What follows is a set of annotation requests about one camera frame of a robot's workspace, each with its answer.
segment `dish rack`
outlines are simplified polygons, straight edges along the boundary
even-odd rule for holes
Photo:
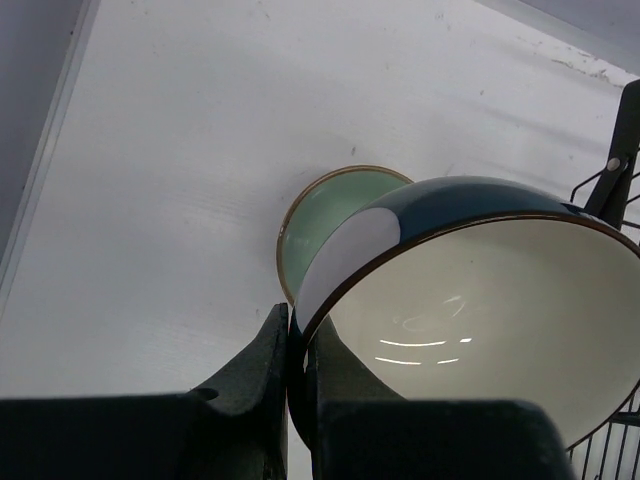
[[[632,169],[628,172],[631,181],[640,176],[640,172],[635,172],[634,167],[635,158],[628,165],[628,168]],[[596,180],[596,184],[599,184],[602,175],[606,172],[607,167],[578,184],[571,192],[571,203],[581,189],[588,187]],[[638,199],[640,194],[634,193],[630,184],[626,189],[622,208],[625,215],[619,222],[621,230],[636,242],[640,233],[640,223],[629,220],[633,212],[627,211],[626,207]],[[581,480],[640,479],[640,390],[636,390],[626,405],[605,425],[571,448],[568,454],[576,477]]]

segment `mint green bowl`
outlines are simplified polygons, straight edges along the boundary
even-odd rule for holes
[[[388,168],[354,165],[329,172],[298,195],[284,217],[276,247],[278,278],[290,304],[331,233],[360,208],[409,183]]]

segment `white table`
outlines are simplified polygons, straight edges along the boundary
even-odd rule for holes
[[[102,2],[3,286],[0,395],[198,384],[284,300],[307,183],[373,163],[568,197],[633,78],[469,0]]]

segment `black plastic bracket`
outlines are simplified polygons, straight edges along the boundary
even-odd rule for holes
[[[406,400],[341,342],[330,319],[311,342],[305,375],[306,440],[317,480],[574,478],[539,408]]]
[[[0,478],[286,478],[286,304],[189,393],[0,401]]]
[[[587,213],[618,230],[624,220],[639,146],[640,80],[636,80],[622,91],[607,164],[595,175],[599,175],[598,181],[584,207]]]

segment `gray wall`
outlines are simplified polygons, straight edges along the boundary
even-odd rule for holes
[[[640,75],[638,0],[476,0]]]
[[[593,36],[638,55],[638,0],[521,0]]]
[[[0,259],[83,0],[0,0]]]

